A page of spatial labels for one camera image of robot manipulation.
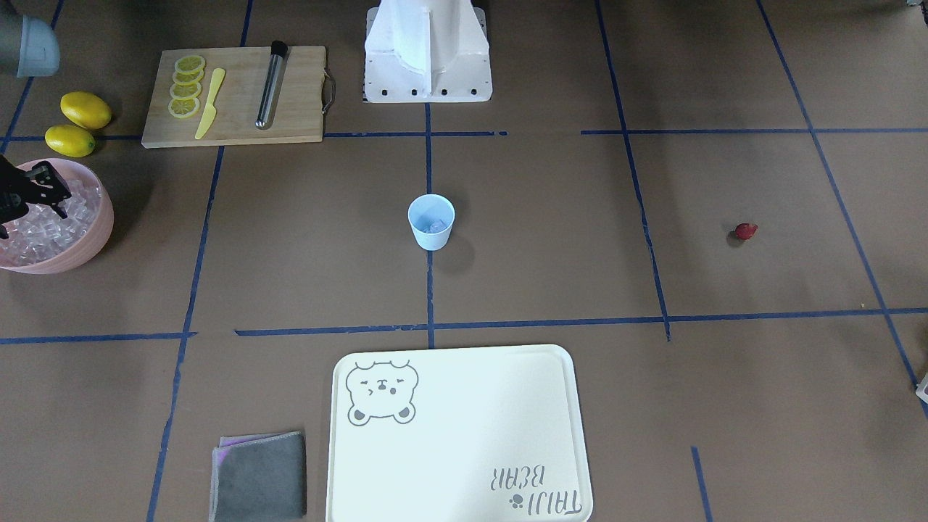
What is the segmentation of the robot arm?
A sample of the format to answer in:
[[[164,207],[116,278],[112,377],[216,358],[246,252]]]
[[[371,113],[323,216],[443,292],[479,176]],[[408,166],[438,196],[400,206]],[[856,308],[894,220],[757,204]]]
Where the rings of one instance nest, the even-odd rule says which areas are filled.
[[[59,43],[51,26],[43,20],[20,14],[9,1],[2,2],[2,72],[19,78],[46,77],[57,72]],[[72,192],[50,162],[40,161],[30,169],[1,158],[1,238],[7,240],[6,224],[26,217],[31,205],[52,209],[67,218],[62,204]]]

